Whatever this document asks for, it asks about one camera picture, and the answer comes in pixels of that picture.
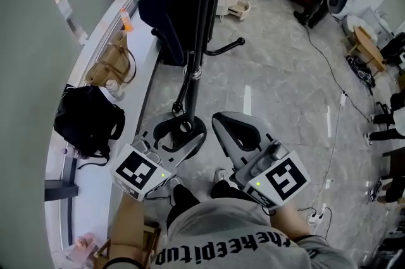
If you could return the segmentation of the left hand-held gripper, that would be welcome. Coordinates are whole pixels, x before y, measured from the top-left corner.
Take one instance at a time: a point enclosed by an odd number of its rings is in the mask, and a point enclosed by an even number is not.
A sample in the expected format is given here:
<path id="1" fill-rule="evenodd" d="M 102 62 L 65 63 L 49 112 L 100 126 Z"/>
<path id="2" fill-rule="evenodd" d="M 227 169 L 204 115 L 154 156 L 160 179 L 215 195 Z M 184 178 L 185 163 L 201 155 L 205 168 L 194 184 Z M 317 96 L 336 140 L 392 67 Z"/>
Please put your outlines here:
<path id="1" fill-rule="evenodd" d="M 179 117 L 172 114 L 151 118 L 134 142 L 126 144 L 113 160 L 113 183 L 137 201 L 165 186 L 176 173 L 175 165 L 195 155 L 206 140 L 206 132 L 201 132 L 187 136 L 173 147 L 160 143 L 179 125 Z"/>

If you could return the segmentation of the black coat rack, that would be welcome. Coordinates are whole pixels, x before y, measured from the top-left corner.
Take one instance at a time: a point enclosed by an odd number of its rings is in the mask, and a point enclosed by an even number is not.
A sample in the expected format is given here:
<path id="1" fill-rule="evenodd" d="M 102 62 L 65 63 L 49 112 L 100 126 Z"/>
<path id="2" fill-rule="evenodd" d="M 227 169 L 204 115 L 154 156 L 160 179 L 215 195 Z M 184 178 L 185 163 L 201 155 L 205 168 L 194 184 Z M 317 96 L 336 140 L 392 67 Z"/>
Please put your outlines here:
<path id="1" fill-rule="evenodd" d="M 163 44 L 163 41 L 158 37 L 157 30 L 152 28 L 152 33 Z M 204 122 L 196 116 L 199 83 L 203 71 L 203 56 L 221 55 L 234 47 L 244 44 L 244 39 L 240 38 L 227 46 L 217 49 L 216 51 L 209 51 L 208 49 L 203 51 L 202 39 L 202 36 L 199 35 L 198 39 L 196 40 L 195 49 L 187 51 L 187 57 L 184 65 L 184 81 L 179 90 L 177 99 L 173 102 L 171 111 L 168 113 L 172 114 L 174 117 L 179 117 L 180 125 L 160 141 L 160 143 L 167 146 L 173 147 L 175 144 L 179 144 L 183 139 L 191 134 L 206 132 L 207 135 Z"/>

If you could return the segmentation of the person's right forearm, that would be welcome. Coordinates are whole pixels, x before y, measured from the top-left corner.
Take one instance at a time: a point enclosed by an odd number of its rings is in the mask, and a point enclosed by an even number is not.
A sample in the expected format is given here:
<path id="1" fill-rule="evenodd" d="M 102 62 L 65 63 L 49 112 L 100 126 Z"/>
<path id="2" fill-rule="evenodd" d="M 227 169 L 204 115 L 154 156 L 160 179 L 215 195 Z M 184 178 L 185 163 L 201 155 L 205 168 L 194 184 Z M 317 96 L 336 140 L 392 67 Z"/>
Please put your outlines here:
<path id="1" fill-rule="evenodd" d="M 312 235 L 310 226 L 291 202 L 276 209 L 275 214 L 270 217 L 270 223 L 274 229 L 293 241 Z"/>

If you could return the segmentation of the person's left forearm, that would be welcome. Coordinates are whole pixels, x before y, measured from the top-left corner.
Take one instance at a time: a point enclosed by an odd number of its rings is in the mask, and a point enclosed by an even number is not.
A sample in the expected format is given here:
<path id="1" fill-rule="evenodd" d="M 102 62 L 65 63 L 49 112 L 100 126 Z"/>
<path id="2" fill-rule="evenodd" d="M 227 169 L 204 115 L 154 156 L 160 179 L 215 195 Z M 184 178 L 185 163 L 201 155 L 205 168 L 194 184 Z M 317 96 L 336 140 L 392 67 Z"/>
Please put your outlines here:
<path id="1" fill-rule="evenodd" d="M 110 231 L 109 261 L 103 269 L 146 269 L 144 205 L 124 193 Z"/>

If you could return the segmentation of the person's leg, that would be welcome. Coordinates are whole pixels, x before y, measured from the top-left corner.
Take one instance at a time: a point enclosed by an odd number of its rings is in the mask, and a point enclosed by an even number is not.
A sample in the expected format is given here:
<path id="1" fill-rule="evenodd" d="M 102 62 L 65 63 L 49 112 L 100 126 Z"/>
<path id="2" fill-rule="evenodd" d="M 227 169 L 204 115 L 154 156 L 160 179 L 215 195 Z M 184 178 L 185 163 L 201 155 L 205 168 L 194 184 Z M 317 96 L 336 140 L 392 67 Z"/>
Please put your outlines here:
<path id="1" fill-rule="evenodd" d="M 173 188 L 172 197 L 175 204 L 167 216 L 167 228 L 169 228 L 175 219 L 178 218 L 182 213 L 185 213 L 187 210 L 200 203 L 200 201 L 191 193 L 191 191 L 182 184 L 177 184 Z"/>
<path id="2" fill-rule="evenodd" d="M 213 199 L 234 198 L 255 203 L 255 200 L 251 198 L 248 194 L 238 190 L 235 187 L 231 187 L 226 180 L 220 180 L 217 183 L 215 183 L 211 190 L 210 196 Z"/>

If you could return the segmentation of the person's grey printed shirt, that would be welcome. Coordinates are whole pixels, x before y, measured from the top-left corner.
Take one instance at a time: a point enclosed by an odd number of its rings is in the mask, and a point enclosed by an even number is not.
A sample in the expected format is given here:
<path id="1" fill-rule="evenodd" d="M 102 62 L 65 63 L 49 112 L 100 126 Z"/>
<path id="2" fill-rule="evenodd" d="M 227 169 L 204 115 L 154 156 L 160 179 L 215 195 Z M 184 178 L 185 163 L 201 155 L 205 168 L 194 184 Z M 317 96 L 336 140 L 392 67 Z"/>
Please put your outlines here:
<path id="1" fill-rule="evenodd" d="M 151 269 L 356 269 L 324 238 L 291 238 L 258 204 L 212 199 L 178 216 Z"/>

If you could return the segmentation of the black backpack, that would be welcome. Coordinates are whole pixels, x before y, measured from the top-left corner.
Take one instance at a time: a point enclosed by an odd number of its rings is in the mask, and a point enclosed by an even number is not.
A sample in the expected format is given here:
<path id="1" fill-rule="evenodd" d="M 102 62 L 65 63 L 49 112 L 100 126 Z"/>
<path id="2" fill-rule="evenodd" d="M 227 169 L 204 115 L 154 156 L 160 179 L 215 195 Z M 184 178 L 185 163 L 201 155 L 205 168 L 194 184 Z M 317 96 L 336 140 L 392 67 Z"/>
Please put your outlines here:
<path id="1" fill-rule="evenodd" d="M 110 140 L 118 140 L 125 126 L 125 112 L 111 103 L 94 85 L 66 85 L 54 119 L 54 130 L 85 158 L 110 159 Z"/>

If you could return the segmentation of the beige tote bag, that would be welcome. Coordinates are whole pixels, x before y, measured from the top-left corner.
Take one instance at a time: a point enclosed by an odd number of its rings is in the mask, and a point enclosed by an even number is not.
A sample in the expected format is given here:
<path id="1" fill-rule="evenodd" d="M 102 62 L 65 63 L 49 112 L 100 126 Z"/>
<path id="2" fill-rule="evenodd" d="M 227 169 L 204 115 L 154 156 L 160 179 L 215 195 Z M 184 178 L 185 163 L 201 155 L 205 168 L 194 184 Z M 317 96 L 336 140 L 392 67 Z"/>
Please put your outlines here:
<path id="1" fill-rule="evenodd" d="M 127 33 L 120 30 L 110 38 L 84 80 L 87 84 L 98 87 L 106 87 L 109 80 L 116 81 L 118 85 L 129 84 L 135 78 L 136 72 L 137 65 L 128 48 Z"/>

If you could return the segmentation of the small pink capped bottle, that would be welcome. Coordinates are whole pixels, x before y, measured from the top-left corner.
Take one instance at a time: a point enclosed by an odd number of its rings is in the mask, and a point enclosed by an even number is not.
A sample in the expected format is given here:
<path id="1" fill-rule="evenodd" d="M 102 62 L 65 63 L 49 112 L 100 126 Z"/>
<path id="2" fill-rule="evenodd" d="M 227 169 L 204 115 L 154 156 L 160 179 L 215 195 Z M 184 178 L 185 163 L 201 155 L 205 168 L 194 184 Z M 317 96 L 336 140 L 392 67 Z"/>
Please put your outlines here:
<path id="1" fill-rule="evenodd" d="M 68 158 L 81 159 L 82 153 L 75 147 L 68 146 L 62 149 L 62 153 Z"/>

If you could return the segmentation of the wooden chair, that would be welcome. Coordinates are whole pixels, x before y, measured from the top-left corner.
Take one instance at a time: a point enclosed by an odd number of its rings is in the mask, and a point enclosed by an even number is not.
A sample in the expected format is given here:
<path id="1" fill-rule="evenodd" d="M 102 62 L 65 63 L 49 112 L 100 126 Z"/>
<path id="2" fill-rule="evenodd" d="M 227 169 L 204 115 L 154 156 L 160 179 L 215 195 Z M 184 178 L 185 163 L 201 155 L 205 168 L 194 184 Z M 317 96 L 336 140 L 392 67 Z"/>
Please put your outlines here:
<path id="1" fill-rule="evenodd" d="M 146 268 L 150 266 L 152 257 L 156 254 L 161 227 L 158 222 L 147 221 L 144 225 L 144 242 L 142 265 Z M 93 269 L 103 269 L 110 260 L 111 237 L 92 255 Z"/>

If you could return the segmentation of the white power strip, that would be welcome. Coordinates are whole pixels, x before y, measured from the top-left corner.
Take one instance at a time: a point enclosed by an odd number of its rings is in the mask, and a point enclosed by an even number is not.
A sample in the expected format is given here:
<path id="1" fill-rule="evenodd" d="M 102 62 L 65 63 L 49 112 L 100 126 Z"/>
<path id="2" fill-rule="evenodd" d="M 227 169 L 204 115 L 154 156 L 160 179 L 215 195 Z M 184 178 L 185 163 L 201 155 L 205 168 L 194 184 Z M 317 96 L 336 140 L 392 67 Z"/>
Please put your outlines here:
<path id="1" fill-rule="evenodd" d="M 325 210 L 321 210 L 319 213 L 313 210 L 311 214 L 308 215 L 307 221 L 311 226 L 315 226 L 323 221 Z"/>

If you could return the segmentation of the orange bottle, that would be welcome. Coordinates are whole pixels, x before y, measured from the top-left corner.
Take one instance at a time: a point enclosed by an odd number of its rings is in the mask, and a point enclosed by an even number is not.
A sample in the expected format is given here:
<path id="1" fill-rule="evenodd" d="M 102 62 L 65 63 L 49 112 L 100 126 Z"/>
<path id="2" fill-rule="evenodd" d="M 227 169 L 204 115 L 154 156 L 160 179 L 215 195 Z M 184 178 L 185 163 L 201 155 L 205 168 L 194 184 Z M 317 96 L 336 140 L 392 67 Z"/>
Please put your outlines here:
<path id="1" fill-rule="evenodd" d="M 134 27 L 132 25 L 130 15 L 125 8 L 122 8 L 120 10 L 120 17 L 121 17 L 121 21 L 123 23 L 124 31 L 126 31 L 126 32 L 133 31 Z"/>

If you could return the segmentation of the small wooden table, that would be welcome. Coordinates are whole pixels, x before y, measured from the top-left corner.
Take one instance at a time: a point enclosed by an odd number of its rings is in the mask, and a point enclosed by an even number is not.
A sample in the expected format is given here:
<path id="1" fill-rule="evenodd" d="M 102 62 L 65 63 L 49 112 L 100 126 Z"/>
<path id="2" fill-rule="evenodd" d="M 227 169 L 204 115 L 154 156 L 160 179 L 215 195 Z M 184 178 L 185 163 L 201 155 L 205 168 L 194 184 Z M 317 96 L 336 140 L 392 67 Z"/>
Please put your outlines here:
<path id="1" fill-rule="evenodd" d="M 365 59 L 365 63 L 374 71 L 374 75 L 386 70 L 380 50 L 371 40 L 371 37 L 363 27 L 354 27 L 352 37 L 354 44 L 348 50 L 348 55 L 353 55 L 356 51 Z"/>

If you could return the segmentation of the dark wooden table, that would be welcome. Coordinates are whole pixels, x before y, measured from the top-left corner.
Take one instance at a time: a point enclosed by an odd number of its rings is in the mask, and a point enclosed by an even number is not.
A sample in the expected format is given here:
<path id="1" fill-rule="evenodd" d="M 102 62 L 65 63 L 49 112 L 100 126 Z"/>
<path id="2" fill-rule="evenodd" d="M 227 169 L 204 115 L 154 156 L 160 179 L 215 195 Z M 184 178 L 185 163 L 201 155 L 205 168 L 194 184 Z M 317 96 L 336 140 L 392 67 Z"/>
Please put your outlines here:
<path id="1" fill-rule="evenodd" d="M 405 147 L 382 154 L 384 179 L 405 177 Z"/>

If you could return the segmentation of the black chair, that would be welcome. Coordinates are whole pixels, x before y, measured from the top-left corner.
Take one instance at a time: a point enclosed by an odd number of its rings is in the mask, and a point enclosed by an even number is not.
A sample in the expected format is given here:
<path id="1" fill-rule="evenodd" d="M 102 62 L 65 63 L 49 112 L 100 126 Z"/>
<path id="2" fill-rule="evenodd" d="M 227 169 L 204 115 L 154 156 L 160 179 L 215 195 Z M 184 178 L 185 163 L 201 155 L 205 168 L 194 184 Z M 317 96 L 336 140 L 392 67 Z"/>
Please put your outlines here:
<path id="1" fill-rule="evenodd" d="M 383 63 L 386 65 L 399 65 L 400 55 L 405 52 L 405 32 L 396 35 L 385 47 L 380 50 Z"/>

